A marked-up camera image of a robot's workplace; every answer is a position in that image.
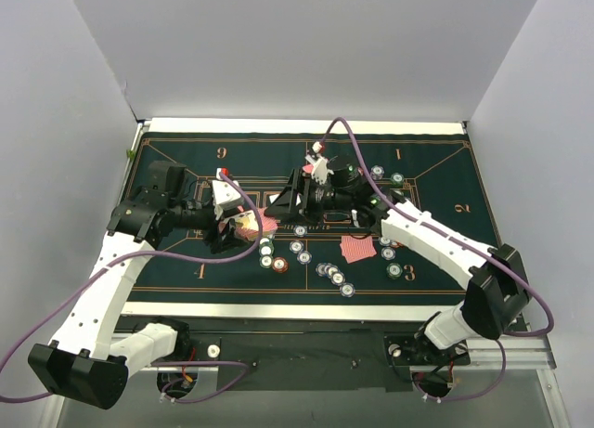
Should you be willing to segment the red playing card deck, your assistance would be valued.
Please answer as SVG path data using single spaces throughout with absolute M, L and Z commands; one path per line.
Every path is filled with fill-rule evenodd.
M 265 209 L 259 208 L 258 214 L 260 216 L 261 225 L 258 224 L 254 211 L 249 210 L 233 217 L 236 225 L 236 236 L 247 241 L 254 241 L 259 231 L 262 231 L 262 236 L 267 238 L 273 236 L 278 230 L 278 224 L 275 218 L 265 215 Z

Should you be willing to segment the red poker chip stack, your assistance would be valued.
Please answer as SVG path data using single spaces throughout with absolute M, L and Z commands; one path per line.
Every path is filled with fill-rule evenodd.
M 272 268 L 277 273 L 284 273 L 288 270 L 289 264 L 285 258 L 275 257 L 272 262 Z

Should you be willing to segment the blue chip stack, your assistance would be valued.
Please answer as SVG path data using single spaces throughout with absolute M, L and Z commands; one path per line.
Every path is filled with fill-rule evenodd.
M 374 165 L 370 169 L 370 175 L 373 180 L 379 181 L 384 177 L 385 171 L 382 166 Z

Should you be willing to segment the green poker chip stack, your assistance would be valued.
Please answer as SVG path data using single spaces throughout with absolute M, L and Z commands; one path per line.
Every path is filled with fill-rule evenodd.
M 403 268 L 397 263 L 390 263 L 386 267 L 386 275 L 389 279 L 397 279 L 400 278 L 403 274 Z

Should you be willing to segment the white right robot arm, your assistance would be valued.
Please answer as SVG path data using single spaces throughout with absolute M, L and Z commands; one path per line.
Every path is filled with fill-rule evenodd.
M 396 241 L 446 272 L 464 289 L 462 302 L 429 318 L 414 341 L 417 356 L 434 362 L 471 337 L 497 340 L 529 303 L 522 260 L 454 232 L 397 192 L 382 192 L 362 168 L 344 158 L 319 158 L 313 169 L 292 171 L 265 208 L 284 224 L 312 226 L 326 214 L 349 214 L 353 224 Z

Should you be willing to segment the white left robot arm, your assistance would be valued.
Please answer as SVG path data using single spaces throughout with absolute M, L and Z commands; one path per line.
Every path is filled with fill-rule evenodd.
M 218 169 L 206 202 L 189 199 L 186 166 L 156 161 L 148 181 L 111 214 L 101 252 L 87 285 L 73 298 L 70 315 L 47 344 L 35 344 L 29 366 L 45 389 L 100 409 L 110 409 L 128 380 L 156 360 L 178 365 L 192 347 L 189 327 L 157 317 L 139 332 L 113 342 L 112 335 L 136 281 L 154 257 L 174 259 L 159 245 L 175 229 L 205 234 L 212 253 L 239 243 L 239 207 L 257 208 L 225 169 Z

